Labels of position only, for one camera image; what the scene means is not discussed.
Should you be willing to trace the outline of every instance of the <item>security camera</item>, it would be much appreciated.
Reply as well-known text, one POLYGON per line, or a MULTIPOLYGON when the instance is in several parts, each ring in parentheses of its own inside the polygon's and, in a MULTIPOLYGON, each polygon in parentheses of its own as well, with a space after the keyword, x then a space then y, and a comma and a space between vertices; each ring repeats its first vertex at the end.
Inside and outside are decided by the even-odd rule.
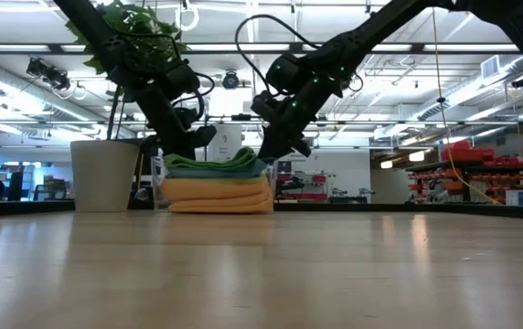
POLYGON ((237 77, 237 72, 227 71, 225 78, 223 78, 223 88, 226 90, 234 90, 240 86, 240 79, 237 77))

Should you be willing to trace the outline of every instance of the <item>ceiling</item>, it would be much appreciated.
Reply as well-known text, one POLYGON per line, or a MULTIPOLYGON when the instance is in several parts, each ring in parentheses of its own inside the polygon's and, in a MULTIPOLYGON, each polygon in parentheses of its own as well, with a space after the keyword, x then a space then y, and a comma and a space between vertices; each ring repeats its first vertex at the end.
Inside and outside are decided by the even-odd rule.
MULTIPOLYGON (((387 0, 371 0, 372 10, 377 11, 387 0)), ((160 20, 174 22, 178 1, 145 1, 146 5, 157 7, 160 20)), ((307 39, 316 43, 327 41, 338 33, 359 26, 368 19, 365 1, 358 0, 201 0, 189 2, 197 8, 199 20, 193 29, 183 32, 182 42, 191 43, 232 43, 237 25, 246 17, 254 14, 271 14, 294 27, 307 39)), ((467 13, 448 13, 436 9, 438 27, 437 39, 442 43, 510 43, 507 36, 497 27, 480 21, 467 13)), ((184 24, 193 19, 191 13, 181 16, 184 24)), ((64 27, 66 17, 52 1, 46 0, 0 0, 0 44, 69 44, 75 37, 64 27)), ((404 27, 392 34, 385 42, 394 43, 434 43, 432 9, 425 10, 404 27)), ((298 41, 275 22, 267 19, 255 21, 240 34, 242 42, 290 43, 298 41)), ((94 70, 82 63, 90 58, 88 55, 28 55, 6 54, 0 52, 0 69, 12 73, 24 81, 30 80, 26 74, 28 61, 32 57, 42 58, 48 64, 64 69, 69 77, 78 81, 87 90, 83 100, 73 97, 67 101, 93 115, 107 118, 110 96, 107 90, 115 86, 104 77, 97 77, 94 70)), ((443 92, 459 82, 467 80, 480 71, 482 62, 491 54, 441 55, 374 55, 368 56, 358 74, 364 80, 361 92, 346 93, 343 100, 331 98, 321 110, 331 120, 398 120, 407 119, 408 110, 418 109, 422 104, 438 97, 438 85, 443 92)), ((190 66, 198 72, 215 79, 221 78, 227 70, 236 70, 242 80, 256 80, 257 90, 235 91, 241 95, 230 97, 224 90, 214 90, 210 97, 215 106, 209 106, 212 115, 233 114, 224 109, 248 109, 248 102, 242 97, 245 92, 251 96, 262 89, 259 79, 243 58, 238 54, 186 55, 190 66), (231 102, 239 102, 236 107, 231 102)), ((254 61, 265 72, 278 58, 277 54, 255 55, 254 61)), ((51 92, 41 81, 33 82, 40 88, 51 92)), ((509 101, 511 95, 504 92, 503 85, 488 88, 484 92, 462 101, 461 105, 482 111, 509 101)), ((136 113, 135 118, 142 120, 140 109, 135 104, 126 104, 127 113, 136 113)), ((456 113, 453 120, 465 119, 456 113)), ((350 127, 349 130, 373 131, 376 126, 350 127)), ((129 130, 142 131, 141 125, 130 126, 129 130)))

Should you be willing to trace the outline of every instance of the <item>desk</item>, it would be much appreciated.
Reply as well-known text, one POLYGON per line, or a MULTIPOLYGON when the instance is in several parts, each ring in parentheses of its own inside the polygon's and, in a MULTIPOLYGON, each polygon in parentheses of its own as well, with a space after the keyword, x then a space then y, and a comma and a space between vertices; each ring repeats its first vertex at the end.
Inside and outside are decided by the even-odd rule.
POLYGON ((0 218, 0 328, 523 327, 523 220, 0 218))

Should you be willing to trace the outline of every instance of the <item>table surface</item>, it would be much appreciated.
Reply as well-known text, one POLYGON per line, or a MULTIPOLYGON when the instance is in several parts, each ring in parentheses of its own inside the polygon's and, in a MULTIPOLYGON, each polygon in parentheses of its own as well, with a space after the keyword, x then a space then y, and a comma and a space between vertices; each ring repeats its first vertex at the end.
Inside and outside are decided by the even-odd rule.
POLYGON ((0 218, 1 328, 523 328, 523 219, 0 218))

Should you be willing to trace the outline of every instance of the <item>white plant pot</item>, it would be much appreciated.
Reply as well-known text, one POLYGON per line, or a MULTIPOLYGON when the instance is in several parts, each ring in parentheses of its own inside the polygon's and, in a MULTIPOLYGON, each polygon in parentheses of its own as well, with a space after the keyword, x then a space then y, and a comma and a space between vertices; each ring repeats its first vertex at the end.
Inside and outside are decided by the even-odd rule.
POLYGON ((139 146, 115 141, 70 143, 77 212, 123 212, 139 146))

